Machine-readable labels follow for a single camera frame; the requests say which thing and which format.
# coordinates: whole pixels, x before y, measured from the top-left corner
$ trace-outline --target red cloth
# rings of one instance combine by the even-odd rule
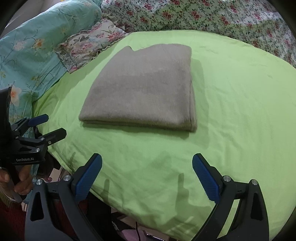
[[[55,210],[61,224],[61,231],[67,234],[69,237],[76,237],[76,234],[67,218],[67,215],[62,207],[60,201],[54,202]],[[80,209],[87,212],[87,201],[81,201],[79,203]],[[21,239],[25,239],[25,219],[26,212],[22,210],[21,204],[14,204],[13,207],[8,208],[0,200],[0,219],[11,228],[11,230]]]
[[[8,208],[0,200],[0,219],[21,239],[25,239],[26,213],[22,210],[21,204],[13,204]]]

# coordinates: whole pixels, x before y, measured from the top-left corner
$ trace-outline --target blue gripper pad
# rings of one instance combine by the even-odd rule
[[[94,154],[89,161],[90,162],[92,161],[92,162],[90,163],[90,165],[88,165],[89,163],[85,165],[87,166],[87,168],[84,170],[82,177],[76,183],[76,187],[75,187],[76,202],[80,202],[86,198],[89,190],[91,189],[91,186],[93,185],[103,165],[103,160],[100,154]]]
[[[193,156],[192,167],[208,198],[217,204],[220,200],[219,186],[197,154]]]
[[[36,116],[34,118],[31,118],[28,121],[28,126],[29,127],[34,127],[34,126],[40,125],[42,123],[45,123],[47,121],[48,121],[48,115],[47,114]]]

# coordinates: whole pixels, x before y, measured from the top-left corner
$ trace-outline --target floral pillowcase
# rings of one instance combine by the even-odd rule
[[[80,69],[100,52],[128,35],[124,30],[116,27],[115,23],[116,21],[103,18],[90,30],[72,35],[58,45],[55,51],[68,72],[73,73]]]

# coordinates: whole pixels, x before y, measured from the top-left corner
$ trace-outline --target green bedsheet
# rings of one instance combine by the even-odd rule
[[[159,43],[192,48],[196,133],[78,120],[93,81],[115,53]],[[199,31],[137,32],[66,73],[35,103],[34,115],[50,116],[40,126],[43,133],[67,130],[49,151],[70,172],[93,153],[102,155],[92,193],[143,225],[179,240],[197,233],[214,206],[192,169],[193,155],[202,153],[222,175],[258,180],[272,239],[296,205],[295,92],[296,70],[251,45]]]

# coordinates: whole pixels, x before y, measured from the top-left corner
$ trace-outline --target folded towel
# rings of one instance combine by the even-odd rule
[[[190,62],[185,45],[124,47],[95,79],[79,120],[195,131]]]

